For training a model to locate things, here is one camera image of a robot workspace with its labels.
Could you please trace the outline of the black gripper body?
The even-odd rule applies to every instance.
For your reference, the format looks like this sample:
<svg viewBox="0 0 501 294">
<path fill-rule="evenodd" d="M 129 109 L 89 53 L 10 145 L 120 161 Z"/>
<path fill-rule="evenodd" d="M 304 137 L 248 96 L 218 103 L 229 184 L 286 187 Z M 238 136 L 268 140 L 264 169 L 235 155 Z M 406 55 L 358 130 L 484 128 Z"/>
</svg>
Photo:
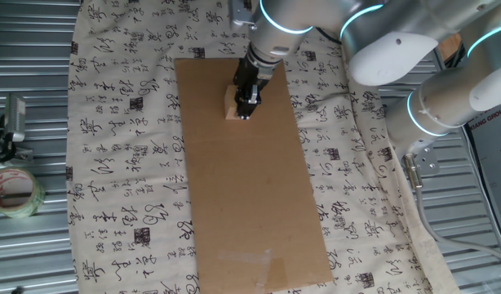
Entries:
<svg viewBox="0 0 501 294">
<path fill-rule="evenodd" d="M 239 60 L 233 78 L 233 84 L 237 86 L 236 96 L 245 96 L 254 85 L 257 86 L 257 93 L 260 96 L 272 78 L 274 70 L 274 62 L 263 60 L 256 55 L 245 55 Z"/>
</svg>

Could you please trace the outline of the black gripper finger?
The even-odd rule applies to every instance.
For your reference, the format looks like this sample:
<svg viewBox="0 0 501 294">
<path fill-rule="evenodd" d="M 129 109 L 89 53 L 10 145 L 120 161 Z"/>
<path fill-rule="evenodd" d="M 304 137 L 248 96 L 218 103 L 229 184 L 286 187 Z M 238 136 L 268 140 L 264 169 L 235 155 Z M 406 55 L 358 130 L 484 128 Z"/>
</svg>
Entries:
<svg viewBox="0 0 501 294">
<path fill-rule="evenodd" d="M 237 117 L 247 120 L 254 113 L 258 105 L 261 104 L 259 87 L 252 85 L 245 88 L 238 88 L 235 96 L 237 103 Z"/>
</svg>

